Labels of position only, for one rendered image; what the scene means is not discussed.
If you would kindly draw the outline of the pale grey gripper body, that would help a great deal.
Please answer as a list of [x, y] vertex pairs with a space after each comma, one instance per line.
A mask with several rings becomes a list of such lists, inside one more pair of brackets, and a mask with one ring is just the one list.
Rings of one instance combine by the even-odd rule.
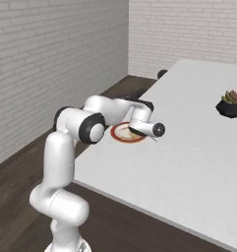
[[141, 131], [138, 131], [138, 130], [132, 128], [132, 127], [128, 127], [128, 128], [129, 128], [129, 130], [130, 130], [133, 134], [136, 134], [136, 135], [142, 136], [142, 137], [148, 136], [148, 134], [145, 134], [145, 133], [143, 133], [143, 132], [141, 132]]

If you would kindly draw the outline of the red rimmed white plate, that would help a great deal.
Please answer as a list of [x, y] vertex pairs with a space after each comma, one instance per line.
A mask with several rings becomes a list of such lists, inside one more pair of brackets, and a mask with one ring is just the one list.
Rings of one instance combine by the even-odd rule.
[[133, 144], [142, 141], [145, 137], [132, 133], [128, 122], [122, 122], [110, 129], [111, 137], [121, 143]]

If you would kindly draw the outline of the black stool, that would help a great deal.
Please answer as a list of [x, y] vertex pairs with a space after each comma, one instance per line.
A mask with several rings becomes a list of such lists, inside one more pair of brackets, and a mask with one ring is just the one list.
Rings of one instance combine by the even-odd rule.
[[167, 73], [168, 70], [160, 70], [158, 73], [157, 73], [157, 79], [159, 80], [164, 74]]

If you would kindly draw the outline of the succulent in black pot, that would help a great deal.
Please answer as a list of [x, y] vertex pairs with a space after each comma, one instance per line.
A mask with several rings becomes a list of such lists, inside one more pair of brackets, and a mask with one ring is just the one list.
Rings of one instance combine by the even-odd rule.
[[226, 92], [215, 108], [222, 116], [237, 118], [237, 93], [234, 90]]

